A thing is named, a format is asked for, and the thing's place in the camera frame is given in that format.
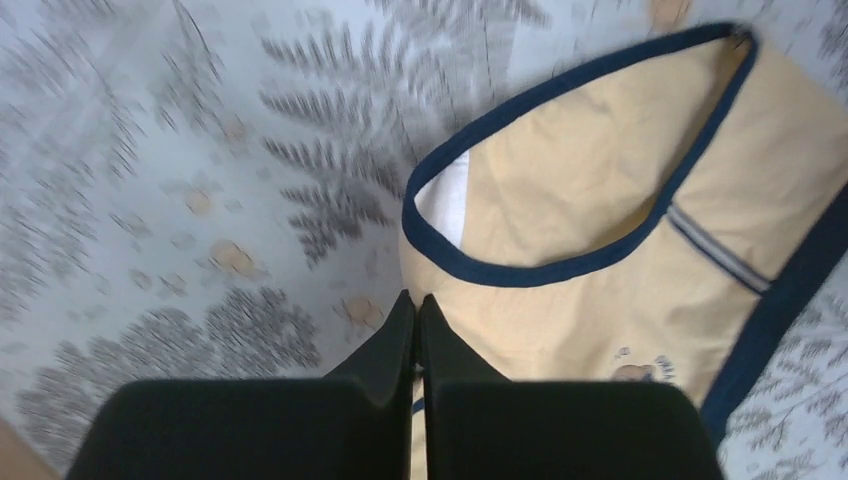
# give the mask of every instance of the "grey stripe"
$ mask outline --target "grey stripe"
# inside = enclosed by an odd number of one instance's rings
[[[740,279],[749,288],[762,294],[771,286],[771,282],[742,259],[719,243],[706,230],[701,228],[677,205],[672,204],[666,212],[668,220],[680,230],[698,248],[706,252],[719,267]]]

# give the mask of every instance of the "white lining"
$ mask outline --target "white lining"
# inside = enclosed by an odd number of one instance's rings
[[[465,228],[469,159],[466,150],[415,195],[424,220],[457,248]]]

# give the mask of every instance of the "navy blue trim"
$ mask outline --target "navy blue trim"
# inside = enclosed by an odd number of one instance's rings
[[[848,186],[807,234],[760,300],[701,407],[714,444],[724,438],[727,417],[753,388],[781,338],[848,251]]]
[[[623,238],[585,255],[538,267],[497,265],[475,260],[462,253],[428,224],[415,206],[415,195],[463,152],[537,106],[592,80],[644,60],[733,36],[738,37],[740,41],[750,42],[745,59],[731,78],[727,89],[680,165],[660,189],[656,203],[645,221]],[[403,232],[407,240],[416,250],[451,276],[467,282],[495,287],[535,287],[562,282],[619,262],[642,243],[665,214],[672,196],[707,149],[730,111],[739,90],[754,66],[758,50],[757,40],[747,28],[734,23],[705,25],[598,58],[506,101],[437,147],[413,170],[407,184],[401,216]]]

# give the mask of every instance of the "wooden floor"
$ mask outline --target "wooden floor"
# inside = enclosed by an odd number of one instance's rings
[[[59,475],[0,418],[0,480],[57,480]]]

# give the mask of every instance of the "floral patterned fabric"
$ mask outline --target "floral patterned fabric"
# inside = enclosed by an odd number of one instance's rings
[[[0,417],[57,471],[118,386],[320,375],[401,288],[410,169],[502,100],[754,23],[844,98],[845,0],[0,0]],[[848,470],[848,266],[731,420],[731,479]]]

